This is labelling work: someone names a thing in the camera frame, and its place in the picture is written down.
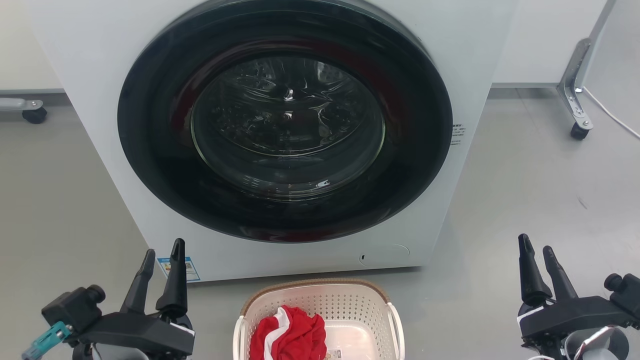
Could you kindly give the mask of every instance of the cable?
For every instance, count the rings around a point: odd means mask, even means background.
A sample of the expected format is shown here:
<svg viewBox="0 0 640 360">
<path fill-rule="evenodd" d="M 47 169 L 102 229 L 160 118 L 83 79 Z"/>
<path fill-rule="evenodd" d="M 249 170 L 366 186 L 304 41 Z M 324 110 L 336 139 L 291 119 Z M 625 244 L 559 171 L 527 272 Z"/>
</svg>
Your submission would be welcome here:
<svg viewBox="0 0 640 360">
<path fill-rule="evenodd" d="M 593 94 L 589 91 L 589 89 L 587 89 L 587 87 L 585 86 L 584 88 L 582 88 L 584 91 L 587 92 L 587 94 L 589 94 L 590 98 L 592 100 L 594 100 L 596 102 L 596 104 L 599 105 L 599 107 L 604 110 L 604 112 L 607 113 L 608 116 L 610 116 L 615 122 L 619 123 L 622 127 L 624 127 L 628 132 L 632 133 L 636 138 L 640 139 L 640 134 L 636 133 L 632 128 L 628 127 L 624 122 L 622 122 L 620 119 L 618 119 L 617 117 L 615 117 L 609 110 L 607 110 L 607 108 L 604 107 L 604 105 L 598 101 L 598 99 L 596 99 L 595 96 L 593 96 Z"/>
<path fill-rule="evenodd" d="M 538 360 L 538 359 L 555 360 L 553 357 L 544 356 L 544 355 L 538 355 L 538 356 L 534 356 L 534 357 L 529 358 L 529 360 Z"/>
</svg>

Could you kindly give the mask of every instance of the red cloth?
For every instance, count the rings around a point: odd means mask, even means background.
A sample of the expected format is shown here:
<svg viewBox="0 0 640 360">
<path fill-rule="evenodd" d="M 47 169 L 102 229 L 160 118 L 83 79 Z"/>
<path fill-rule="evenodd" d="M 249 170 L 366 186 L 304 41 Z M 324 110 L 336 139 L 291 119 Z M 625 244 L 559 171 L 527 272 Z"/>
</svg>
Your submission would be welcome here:
<svg viewBox="0 0 640 360">
<path fill-rule="evenodd" d="M 283 305 L 275 316 L 258 324 L 251 338 L 249 359 L 321 360 L 326 355 L 325 338 L 322 316 L 310 318 L 298 307 Z M 266 357 L 265 347 L 271 347 Z"/>
</svg>

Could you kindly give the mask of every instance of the white plastic basket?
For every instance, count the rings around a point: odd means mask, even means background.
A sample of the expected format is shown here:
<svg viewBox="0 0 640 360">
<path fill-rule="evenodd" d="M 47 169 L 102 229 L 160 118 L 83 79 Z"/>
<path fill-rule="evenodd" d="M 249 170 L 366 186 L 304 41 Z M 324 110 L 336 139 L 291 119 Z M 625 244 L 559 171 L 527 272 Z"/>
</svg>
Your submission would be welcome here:
<svg viewBox="0 0 640 360">
<path fill-rule="evenodd" d="M 316 279 L 264 288 L 244 305 L 234 330 L 234 360 L 249 360 L 260 320 L 282 305 L 324 318 L 327 351 L 342 360 L 404 360 L 404 334 L 396 308 L 375 284 L 358 279 Z"/>
</svg>

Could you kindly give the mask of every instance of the washing machine door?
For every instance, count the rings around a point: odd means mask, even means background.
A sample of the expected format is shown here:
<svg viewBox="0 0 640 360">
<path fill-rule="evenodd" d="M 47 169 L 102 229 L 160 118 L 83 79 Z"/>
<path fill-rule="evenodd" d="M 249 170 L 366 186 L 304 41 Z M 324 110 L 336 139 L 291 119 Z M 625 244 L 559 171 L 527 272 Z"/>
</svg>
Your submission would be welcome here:
<svg viewBox="0 0 640 360">
<path fill-rule="evenodd" d="M 118 106 L 127 159 L 159 199 L 260 241 L 388 219 L 436 176 L 451 129 L 419 42 L 342 1 L 205 3 L 142 52 Z"/>
</svg>

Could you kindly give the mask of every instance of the gray floor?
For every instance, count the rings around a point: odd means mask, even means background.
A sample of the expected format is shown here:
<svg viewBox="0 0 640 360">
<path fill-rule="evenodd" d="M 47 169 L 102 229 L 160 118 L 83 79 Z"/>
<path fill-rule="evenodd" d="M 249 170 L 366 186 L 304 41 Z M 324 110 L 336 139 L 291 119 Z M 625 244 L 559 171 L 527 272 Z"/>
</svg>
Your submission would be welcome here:
<svg viewBox="0 0 640 360">
<path fill-rule="evenodd" d="M 616 6 L 588 87 L 640 129 L 640 37 L 624 26 L 640 6 Z M 99 284 L 107 293 L 103 310 L 116 311 L 147 248 L 73 109 L 45 100 L 50 115 L 42 125 L 0 115 L 3 359 L 16 359 L 46 329 L 40 308 L 63 291 Z M 553 90 L 493 90 L 433 262 L 345 274 L 390 293 L 407 359 L 534 355 L 519 347 L 515 321 L 519 233 L 529 233 L 539 253 L 544 245 L 555 248 L 579 295 L 605 295 L 602 282 L 611 272 L 640 275 L 640 141 L 584 102 L 596 127 L 578 142 L 568 136 L 572 120 Z M 299 278 L 190 286 L 194 358 L 230 359 L 244 301 L 263 286 Z M 157 271 L 149 311 L 163 284 Z M 640 333 L 629 338 L 629 358 L 639 358 Z M 58 347 L 46 358 L 68 353 Z"/>
</svg>

